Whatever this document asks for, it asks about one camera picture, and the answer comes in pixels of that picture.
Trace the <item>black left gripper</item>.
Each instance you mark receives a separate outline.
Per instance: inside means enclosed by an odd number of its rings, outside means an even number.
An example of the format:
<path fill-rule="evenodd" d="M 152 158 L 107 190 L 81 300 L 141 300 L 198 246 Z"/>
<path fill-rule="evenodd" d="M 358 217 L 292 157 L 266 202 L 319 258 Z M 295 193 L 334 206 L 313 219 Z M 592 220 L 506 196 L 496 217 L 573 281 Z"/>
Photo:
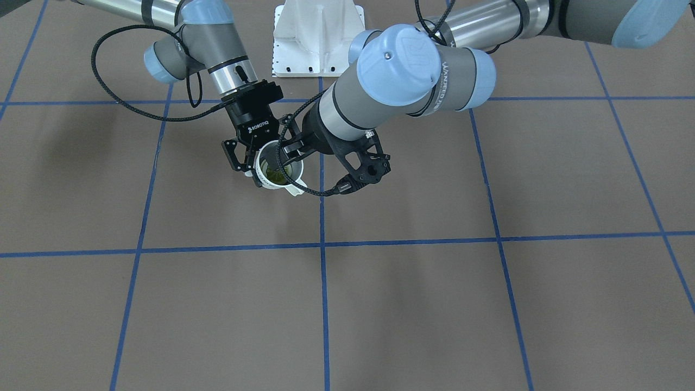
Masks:
<path fill-rule="evenodd" d="M 336 153 L 328 139 L 328 129 L 320 118 L 319 104 L 313 104 L 302 121 L 302 131 L 296 121 L 296 115 L 287 114 L 280 119 L 280 137 L 278 139 L 278 162 L 280 166 L 289 166 L 300 162 L 311 153 L 335 155 L 345 158 L 344 153 Z"/>

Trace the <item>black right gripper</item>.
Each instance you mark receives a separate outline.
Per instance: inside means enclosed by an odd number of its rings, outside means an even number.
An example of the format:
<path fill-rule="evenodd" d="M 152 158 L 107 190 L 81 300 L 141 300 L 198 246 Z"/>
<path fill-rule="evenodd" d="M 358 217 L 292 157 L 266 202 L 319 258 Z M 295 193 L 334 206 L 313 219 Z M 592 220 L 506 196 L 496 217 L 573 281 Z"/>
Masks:
<path fill-rule="evenodd" d="M 278 84 L 261 80 L 222 98 L 237 134 L 237 138 L 221 141 L 224 154 L 231 168 L 252 178 L 258 188 L 262 185 L 256 172 L 255 157 L 259 149 L 280 138 L 280 121 L 275 118 L 270 104 L 283 97 Z M 237 154 L 240 148 L 245 148 L 243 159 Z"/>

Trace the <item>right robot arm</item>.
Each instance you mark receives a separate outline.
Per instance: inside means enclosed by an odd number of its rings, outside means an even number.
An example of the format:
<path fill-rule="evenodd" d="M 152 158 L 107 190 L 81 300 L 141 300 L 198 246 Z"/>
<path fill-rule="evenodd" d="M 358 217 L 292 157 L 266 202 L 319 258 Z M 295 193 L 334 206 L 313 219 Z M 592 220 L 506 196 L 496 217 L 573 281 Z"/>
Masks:
<path fill-rule="evenodd" d="M 86 1 L 85 5 L 134 20 L 134 29 L 155 29 L 166 37 L 144 53 L 152 77 L 164 84 L 188 81 L 208 72 L 221 102 L 214 110 L 228 112 L 236 138 L 223 148 L 234 171 L 273 189 L 264 177 L 259 156 L 276 141 L 280 122 L 270 104 L 283 98 L 275 83 L 259 79 L 235 27 L 231 8 L 223 1 Z"/>

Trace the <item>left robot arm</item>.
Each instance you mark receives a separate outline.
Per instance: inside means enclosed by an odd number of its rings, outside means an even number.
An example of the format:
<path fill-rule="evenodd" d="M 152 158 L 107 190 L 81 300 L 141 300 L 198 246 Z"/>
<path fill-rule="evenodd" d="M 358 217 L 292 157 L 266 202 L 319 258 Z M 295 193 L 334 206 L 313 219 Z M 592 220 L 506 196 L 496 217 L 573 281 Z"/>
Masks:
<path fill-rule="evenodd" d="M 302 131 L 270 165 L 332 154 L 353 175 L 389 168 L 375 129 L 393 116 L 476 108 L 496 86 L 495 49 L 554 36 L 641 49 L 662 40 L 692 1 L 484 1 L 430 22 L 367 30 L 351 42 L 349 67 L 306 114 Z"/>

